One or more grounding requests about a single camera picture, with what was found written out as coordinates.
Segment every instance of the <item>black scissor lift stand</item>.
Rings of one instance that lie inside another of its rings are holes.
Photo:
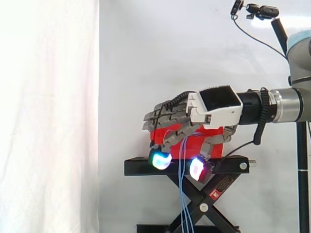
[[[197,189],[187,177],[183,179],[183,192],[191,200],[188,210],[196,233],[240,233],[238,226],[233,226],[214,206],[219,197],[244,173],[249,173],[249,160],[246,157],[233,155],[224,159],[211,159],[216,167],[214,176],[201,189]],[[124,161],[125,176],[166,175],[175,185],[178,183],[178,160],[173,160],[166,170],[153,167],[146,157],[137,157]],[[206,216],[215,226],[195,226],[202,216]],[[182,233],[182,224],[186,228],[186,216],[181,214],[169,225],[138,224],[137,233]]]

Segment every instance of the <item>glowing fingertip sensor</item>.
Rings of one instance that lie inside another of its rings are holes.
[[[150,152],[149,159],[151,160],[151,164],[155,168],[159,170],[164,170],[167,169],[168,166],[171,164],[172,155],[156,150]]]
[[[189,172],[192,178],[199,181],[199,178],[204,170],[204,162],[198,158],[194,158],[191,161]]]

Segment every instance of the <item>black coiled cable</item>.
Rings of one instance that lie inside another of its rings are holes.
[[[183,93],[180,93],[178,96],[176,96],[174,99],[162,104],[159,113],[157,115],[157,118],[155,120],[155,128],[154,128],[154,137],[150,143],[150,147],[152,147],[155,144],[155,136],[156,136],[156,128],[157,128],[157,124],[159,122],[159,118],[161,116],[161,112],[163,110],[163,108],[165,108],[166,110],[168,109],[172,109],[175,106],[177,106],[181,101],[185,100],[186,98],[188,98],[189,93],[194,93],[195,91],[184,91]]]
[[[261,112],[253,139],[253,143],[257,146],[261,144],[261,136],[267,123],[267,117],[269,115],[269,106],[270,106],[269,92],[265,87],[262,87],[260,89],[260,97],[261,97]]]

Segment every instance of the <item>white backdrop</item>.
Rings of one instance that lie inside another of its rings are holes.
[[[289,35],[311,22],[308,0],[257,0],[279,7]],[[134,233],[137,223],[168,224],[179,213],[178,189],[166,177],[125,177],[123,161],[146,156],[144,115],[185,90],[231,85],[236,91],[287,87],[289,69],[277,53],[242,34],[230,20],[233,0],[104,0],[101,4],[99,173],[101,232]],[[240,13],[238,23],[281,50],[273,30]],[[229,151],[256,126],[238,128]],[[246,233],[298,232],[295,124],[269,124],[257,161],[216,206]]]
[[[96,0],[0,1],[0,232],[96,233]]]

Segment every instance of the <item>warning label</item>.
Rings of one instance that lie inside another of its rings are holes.
[[[209,194],[210,198],[217,200],[229,186],[233,183],[233,179],[230,176],[225,176],[217,185],[215,189]]]

